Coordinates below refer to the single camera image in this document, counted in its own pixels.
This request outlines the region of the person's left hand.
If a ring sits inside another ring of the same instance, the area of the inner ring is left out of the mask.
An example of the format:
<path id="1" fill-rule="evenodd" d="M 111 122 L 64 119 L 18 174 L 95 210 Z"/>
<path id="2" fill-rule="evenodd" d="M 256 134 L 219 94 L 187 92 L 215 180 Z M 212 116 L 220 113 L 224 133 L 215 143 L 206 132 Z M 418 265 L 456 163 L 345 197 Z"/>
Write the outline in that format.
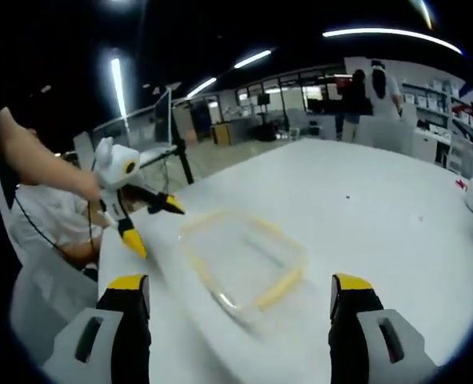
<path id="1" fill-rule="evenodd" d="M 97 176 L 92 171 L 78 170 L 74 178 L 74 192 L 89 202 L 101 198 Z"/>

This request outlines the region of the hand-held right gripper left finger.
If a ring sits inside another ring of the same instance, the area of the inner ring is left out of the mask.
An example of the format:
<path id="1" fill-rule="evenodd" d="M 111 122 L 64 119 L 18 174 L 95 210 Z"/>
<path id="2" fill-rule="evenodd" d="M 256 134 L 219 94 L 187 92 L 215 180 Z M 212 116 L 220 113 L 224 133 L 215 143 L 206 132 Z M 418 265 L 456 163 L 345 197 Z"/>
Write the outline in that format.
<path id="1" fill-rule="evenodd" d="M 116 278 L 58 333 L 43 371 L 53 383 L 148 383 L 149 297 L 147 275 Z"/>

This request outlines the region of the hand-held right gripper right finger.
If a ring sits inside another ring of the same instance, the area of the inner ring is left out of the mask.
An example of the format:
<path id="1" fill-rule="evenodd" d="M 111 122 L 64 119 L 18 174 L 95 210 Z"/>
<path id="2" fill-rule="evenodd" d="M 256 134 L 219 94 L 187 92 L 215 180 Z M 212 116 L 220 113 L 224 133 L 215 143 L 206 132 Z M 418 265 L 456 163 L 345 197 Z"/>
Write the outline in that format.
<path id="1" fill-rule="evenodd" d="M 332 383 L 427 383 L 435 375 L 424 337 L 363 278 L 332 275 L 330 320 Z"/>

